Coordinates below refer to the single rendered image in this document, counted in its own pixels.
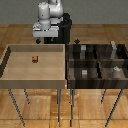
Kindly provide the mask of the small brown bread loaf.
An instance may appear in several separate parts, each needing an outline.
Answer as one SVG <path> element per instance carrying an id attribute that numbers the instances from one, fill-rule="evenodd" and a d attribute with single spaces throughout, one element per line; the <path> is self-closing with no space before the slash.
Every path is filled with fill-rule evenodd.
<path id="1" fill-rule="evenodd" d="M 37 63 L 38 62 L 38 56 L 33 56 L 32 57 L 32 62 Z"/>

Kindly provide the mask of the light wooden bin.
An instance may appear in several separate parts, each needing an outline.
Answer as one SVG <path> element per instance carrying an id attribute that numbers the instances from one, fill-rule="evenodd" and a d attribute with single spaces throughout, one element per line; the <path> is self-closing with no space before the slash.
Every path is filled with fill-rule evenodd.
<path id="1" fill-rule="evenodd" d="M 33 63 L 32 57 L 38 56 Z M 0 58 L 0 89 L 64 89 L 63 44 L 9 44 Z"/>

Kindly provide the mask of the small grey cube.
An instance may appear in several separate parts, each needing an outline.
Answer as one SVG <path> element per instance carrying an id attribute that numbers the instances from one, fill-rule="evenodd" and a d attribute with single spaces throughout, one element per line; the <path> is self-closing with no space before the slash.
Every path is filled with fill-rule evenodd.
<path id="1" fill-rule="evenodd" d="M 87 77 L 87 70 L 82 70 L 82 77 Z"/>

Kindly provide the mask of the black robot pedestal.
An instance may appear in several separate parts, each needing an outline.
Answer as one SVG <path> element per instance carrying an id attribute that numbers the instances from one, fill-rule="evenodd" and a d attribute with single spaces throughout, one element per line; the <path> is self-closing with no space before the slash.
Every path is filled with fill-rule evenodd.
<path id="1" fill-rule="evenodd" d="M 57 24 L 59 27 L 57 37 L 45 37 L 45 44 L 68 44 L 70 42 L 70 29 L 72 25 L 72 20 L 68 13 L 63 14 L 63 20 Z"/>

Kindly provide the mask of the thin metal table leg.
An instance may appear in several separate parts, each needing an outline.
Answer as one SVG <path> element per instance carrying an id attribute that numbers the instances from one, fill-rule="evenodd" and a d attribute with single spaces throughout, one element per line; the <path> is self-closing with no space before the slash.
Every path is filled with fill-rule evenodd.
<path id="1" fill-rule="evenodd" d="M 74 107 L 74 89 L 70 89 L 70 105 L 71 105 L 71 119 L 70 119 L 70 127 L 72 127 L 72 119 L 73 119 L 73 107 Z"/>
<path id="2" fill-rule="evenodd" d="M 106 92 L 107 92 L 108 89 L 105 89 L 103 94 L 102 94 L 102 98 L 101 98 L 101 104 L 103 103 L 104 101 L 104 98 L 105 98 L 105 95 L 106 95 Z"/>
<path id="3" fill-rule="evenodd" d="M 61 89 L 57 89 L 58 125 L 59 125 L 59 127 L 60 127 L 60 104 L 61 104 Z"/>
<path id="4" fill-rule="evenodd" d="M 117 104 L 118 104 L 118 102 L 119 102 L 119 100 L 120 100 L 120 98 L 122 96 L 122 93 L 123 93 L 123 89 L 120 90 L 120 92 L 119 92 L 119 94 L 117 96 L 117 99 L 116 99 L 115 103 L 113 104 L 113 107 L 112 107 L 112 109 L 111 109 L 111 111 L 109 113 L 109 116 L 108 116 L 107 120 L 106 120 L 105 127 L 108 126 L 108 124 L 109 124 L 109 122 L 111 120 L 111 117 L 112 117 L 112 115 L 113 115 L 113 113 L 114 113 L 114 111 L 115 111 L 115 109 L 117 107 Z"/>
<path id="5" fill-rule="evenodd" d="M 16 112 L 17 112 L 17 114 L 18 114 L 18 116 L 19 116 L 19 119 L 20 119 L 20 121 L 22 122 L 22 125 L 25 127 L 24 119 L 23 119 L 23 117 L 22 117 L 22 115 L 21 115 L 21 112 L 20 112 L 20 110 L 19 110 L 18 104 L 17 104 L 17 102 L 16 102 L 16 100 L 15 100 L 15 97 L 14 97 L 14 95 L 13 95 L 12 90 L 11 90 L 11 89 L 8 89 L 8 93 L 9 93 L 11 99 L 12 99 L 13 105 L 15 106 L 15 109 L 16 109 Z"/>
<path id="6" fill-rule="evenodd" d="M 23 91 L 24 91 L 27 103 L 30 104 L 30 100 L 29 100 L 29 97 L 28 97 L 27 89 L 23 89 Z"/>

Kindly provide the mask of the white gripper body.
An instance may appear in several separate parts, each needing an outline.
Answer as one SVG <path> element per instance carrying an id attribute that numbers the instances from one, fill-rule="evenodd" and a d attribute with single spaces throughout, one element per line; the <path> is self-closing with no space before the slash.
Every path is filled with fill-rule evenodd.
<path id="1" fill-rule="evenodd" d="M 57 37 L 58 31 L 58 28 L 50 28 L 47 31 L 33 31 L 32 35 L 34 37 Z"/>

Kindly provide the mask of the grey can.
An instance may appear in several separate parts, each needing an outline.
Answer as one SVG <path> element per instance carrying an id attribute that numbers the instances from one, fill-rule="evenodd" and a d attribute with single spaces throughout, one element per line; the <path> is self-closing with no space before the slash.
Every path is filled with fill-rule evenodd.
<path id="1" fill-rule="evenodd" d="M 114 67 L 113 68 L 113 77 L 114 78 L 120 78 L 120 71 L 121 71 L 121 68 L 119 67 Z"/>

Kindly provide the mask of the tall grey box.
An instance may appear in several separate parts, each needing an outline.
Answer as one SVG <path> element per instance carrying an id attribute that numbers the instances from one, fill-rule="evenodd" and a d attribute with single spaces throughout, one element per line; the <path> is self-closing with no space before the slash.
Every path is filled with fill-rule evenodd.
<path id="1" fill-rule="evenodd" d="M 116 43 L 114 41 L 111 41 L 111 45 L 112 45 L 111 59 L 114 59 L 115 55 L 116 55 L 117 47 L 116 47 Z"/>

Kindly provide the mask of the dark wooden compartment bin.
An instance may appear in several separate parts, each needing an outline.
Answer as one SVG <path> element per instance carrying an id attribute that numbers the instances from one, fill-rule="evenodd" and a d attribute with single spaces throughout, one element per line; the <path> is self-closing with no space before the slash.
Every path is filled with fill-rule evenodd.
<path id="1" fill-rule="evenodd" d="M 81 45 L 86 45 L 85 59 L 80 59 Z M 111 44 L 68 44 L 66 46 L 66 79 L 69 89 L 128 89 L 128 50 L 116 44 L 111 59 Z M 120 78 L 113 77 L 113 68 L 121 68 Z M 87 70 L 87 77 L 82 77 Z"/>

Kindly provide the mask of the grey carton box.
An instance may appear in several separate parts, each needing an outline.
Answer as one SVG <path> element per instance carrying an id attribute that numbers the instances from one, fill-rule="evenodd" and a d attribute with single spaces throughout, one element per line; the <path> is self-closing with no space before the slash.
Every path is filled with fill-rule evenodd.
<path id="1" fill-rule="evenodd" d="M 81 45 L 80 59 L 85 59 L 86 45 Z"/>

